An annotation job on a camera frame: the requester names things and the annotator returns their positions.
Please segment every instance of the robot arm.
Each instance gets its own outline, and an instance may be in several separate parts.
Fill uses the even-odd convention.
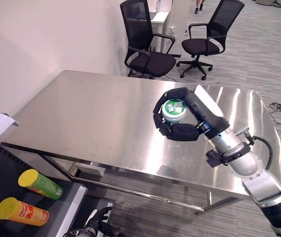
[[[182,100],[198,123],[170,124],[160,113],[162,105],[170,99]],[[194,91],[176,88],[169,90],[158,100],[154,108],[154,121],[159,131],[171,140],[196,141],[205,134],[216,151],[207,152],[211,167],[224,164],[242,179],[246,191],[261,208],[274,232],[281,237],[281,183],[263,167],[262,160],[250,151],[254,141],[247,129],[241,129],[249,144],[242,142],[229,128],[228,121],[208,93],[198,85]]]

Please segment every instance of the green chip can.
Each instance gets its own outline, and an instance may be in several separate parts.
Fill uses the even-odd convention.
[[[182,100],[168,100],[162,106],[162,116],[170,124],[180,123],[186,112],[186,106]]]
[[[59,199],[63,194],[63,188],[60,185],[46,178],[35,169],[28,169],[23,172],[18,179],[18,184],[53,200]]]

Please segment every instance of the pringles can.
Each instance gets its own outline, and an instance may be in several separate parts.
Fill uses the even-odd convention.
[[[186,112],[186,106],[182,100],[168,100],[162,108],[161,113],[164,119],[170,124],[180,123]]]
[[[28,169],[23,172],[18,179],[18,184],[53,200],[59,199],[63,194],[61,186],[35,169]]]
[[[48,217],[48,211],[19,201],[14,197],[6,198],[0,203],[1,220],[10,220],[33,226],[42,226],[47,222]]]

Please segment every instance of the black bracket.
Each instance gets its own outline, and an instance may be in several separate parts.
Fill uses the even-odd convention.
[[[220,154],[218,152],[215,152],[214,150],[210,150],[206,153],[206,156],[208,157],[207,163],[212,167],[216,167],[220,164],[227,165],[229,162],[232,162],[233,160],[236,160],[243,155],[247,154],[250,151],[250,145],[246,142],[242,142],[243,147],[238,150],[237,152],[225,156],[225,153]]]

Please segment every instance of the white desk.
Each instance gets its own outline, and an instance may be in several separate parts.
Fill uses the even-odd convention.
[[[151,24],[154,28],[158,27],[158,30],[154,31],[154,33],[160,33],[165,34],[166,27],[164,27],[164,23],[167,20],[167,17],[169,15],[168,11],[160,11],[158,12],[154,19],[151,20]],[[162,38],[157,37],[157,43],[156,43],[156,51],[162,52],[163,51],[163,44],[162,44]]]

